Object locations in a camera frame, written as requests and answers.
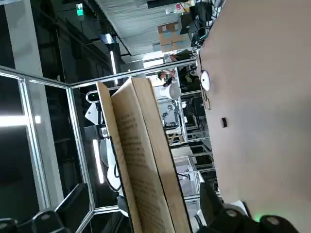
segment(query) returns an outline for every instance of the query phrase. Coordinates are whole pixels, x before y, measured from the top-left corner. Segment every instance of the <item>black device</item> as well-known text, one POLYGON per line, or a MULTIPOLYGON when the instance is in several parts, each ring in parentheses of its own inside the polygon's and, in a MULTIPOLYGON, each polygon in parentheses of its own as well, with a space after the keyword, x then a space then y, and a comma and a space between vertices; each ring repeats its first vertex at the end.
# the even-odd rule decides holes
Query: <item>black device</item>
POLYGON ((73 233, 89 212, 87 184, 78 184, 55 210, 45 210, 19 224, 0 219, 0 233, 73 233))
POLYGON ((194 107, 194 115, 196 117, 205 116, 205 108, 204 108, 203 99, 201 97, 193 98, 192 103, 194 107))
POLYGON ((198 233, 298 233, 282 217, 263 216, 255 222, 236 208, 225 208, 208 183, 200 184, 200 205, 208 227, 198 233))
POLYGON ((89 194, 86 184, 78 184, 55 209, 62 223, 71 232, 76 232, 89 212, 89 194))
POLYGON ((148 8, 156 8, 160 6, 166 6, 174 3, 180 3, 180 2, 186 2, 188 0, 154 0, 154 1, 148 1, 148 8))

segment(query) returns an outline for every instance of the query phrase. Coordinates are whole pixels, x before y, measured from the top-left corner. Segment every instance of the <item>desk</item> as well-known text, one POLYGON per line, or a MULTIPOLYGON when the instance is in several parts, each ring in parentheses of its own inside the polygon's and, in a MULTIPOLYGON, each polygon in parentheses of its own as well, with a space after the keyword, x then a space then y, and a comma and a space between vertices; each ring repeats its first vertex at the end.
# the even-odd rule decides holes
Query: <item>desk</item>
POLYGON ((283 216, 301 233, 311 216, 310 8, 303 0, 226 1, 201 50, 224 200, 245 200, 254 218, 283 216))

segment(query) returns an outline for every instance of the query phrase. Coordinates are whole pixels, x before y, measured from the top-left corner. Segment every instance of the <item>person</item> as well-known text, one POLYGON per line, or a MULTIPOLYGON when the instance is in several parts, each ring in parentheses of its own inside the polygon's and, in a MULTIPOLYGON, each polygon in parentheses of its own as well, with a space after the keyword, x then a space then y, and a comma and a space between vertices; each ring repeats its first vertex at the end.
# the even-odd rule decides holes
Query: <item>person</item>
MULTIPOLYGON (((189 50, 183 50, 177 54, 166 54, 164 59, 166 62, 176 62, 181 60, 186 60, 191 58, 192 53, 189 50)), ((197 75, 194 75, 193 72, 187 71, 187 67, 181 67, 178 70, 179 81, 181 89, 184 91, 194 91, 200 89, 200 79, 197 75)), ((158 78, 164 81, 163 86, 169 86, 175 78, 176 73, 174 69, 166 69, 158 73, 158 78)))

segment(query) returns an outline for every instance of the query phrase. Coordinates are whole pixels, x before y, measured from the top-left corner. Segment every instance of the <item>cardboard box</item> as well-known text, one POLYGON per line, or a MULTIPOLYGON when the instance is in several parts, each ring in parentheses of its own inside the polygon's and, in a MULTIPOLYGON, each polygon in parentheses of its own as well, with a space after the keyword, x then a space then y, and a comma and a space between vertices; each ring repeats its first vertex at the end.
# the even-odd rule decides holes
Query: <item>cardboard box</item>
POLYGON ((162 52, 170 52, 174 50, 182 50, 191 47, 190 40, 184 40, 184 41, 177 41, 168 45, 162 45, 161 51, 162 52))
POLYGON ((180 35, 180 28, 178 22, 169 23, 158 27, 159 39, 161 45, 169 45, 178 41, 187 40, 188 35, 180 35))

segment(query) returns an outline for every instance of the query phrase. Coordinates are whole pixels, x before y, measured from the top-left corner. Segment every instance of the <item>metal rack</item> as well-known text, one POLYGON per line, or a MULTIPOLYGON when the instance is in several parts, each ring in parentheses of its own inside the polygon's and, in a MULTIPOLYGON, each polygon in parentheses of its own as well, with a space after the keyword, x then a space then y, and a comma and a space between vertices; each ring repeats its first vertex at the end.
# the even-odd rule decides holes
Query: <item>metal rack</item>
MULTIPOLYGON (((15 69, 10 69, 7 67, 0 66, 0 78, 12 78, 18 81, 20 97, 22 101, 22 107, 23 107, 24 114, 27 118, 27 133, 28 133, 29 138, 31 139, 30 140, 30 149, 32 151, 31 155, 33 156, 33 159, 35 160, 35 168, 34 168, 36 171, 35 176, 37 176, 37 179, 39 180, 38 198, 41 199, 41 201, 44 203, 44 207, 50 208, 51 201, 50 201, 50 195, 49 195, 49 191, 47 188, 47 181, 46 181, 45 173, 44 173, 40 144, 38 142, 38 134, 37 134, 37 129, 35 125, 34 107, 33 107, 33 103, 30 98, 29 82, 38 83, 38 84, 46 85, 46 86, 52 86, 56 88, 62 88, 62 89, 65 89, 67 92, 70 119, 71 119, 74 137, 75 137, 77 152, 78 152, 79 165, 81 169, 83 182, 85 182, 88 185, 88 191, 89 191, 89 196, 90 196, 90 211, 86 215, 85 219, 83 220, 83 222, 81 223, 81 226, 79 227, 77 231, 77 232, 82 232, 82 230, 86 227, 86 225, 90 222, 90 220, 92 219, 94 215, 112 213, 112 212, 119 211, 119 209, 117 206, 106 206, 106 207, 101 207, 101 208, 95 208, 95 201, 93 197, 92 186, 91 186, 88 168, 86 164, 85 150, 84 150, 84 145, 82 142, 82 135, 80 132, 80 126, 79 126, 76 105, 75 105, 75 100, 74 100, 74 95, 73 95, 74 89, 94 85, 96 82, 104 83, 108 81, 128 78, 129 76, 152 73, 152 72, 160 71, 163 69, 170 69, 170 68, 175 68, 178 66, 187 66, 187 65, 194 64, 194 63, 196 63, 196 58, 191 58, 188 60, 172 62, 168 64, 162 64, 162 65, 158 65, 154 67, 134 70, 134 71, 125 72, 125 73, 119 73, 116 75, 105 76, 105 77, 96 78, 93 80, 83 81, 79 83, 73 83, 73 84, 67 84, 67 83, 63 83, 63 82, 59 82, 55 80, 50 80, 47 78, 38 77, 38 76, 34 76, 34 75, 27 74, 24 72, 20 72, 15 69)), ((193 142, 193 141, 209 139, 209 137, 205 137, 205 138, 188 140, 187 129, 186 129, 186 125, 184 121, 182 123, 182 128, 184 130, 184 133, 186 134, 186 136, 184 137, 185 142, 193 142)), ((198 199, 198 198, 199 198, 198 195, 192 195, 192 196, 185 197, 185 201, 198 199)))

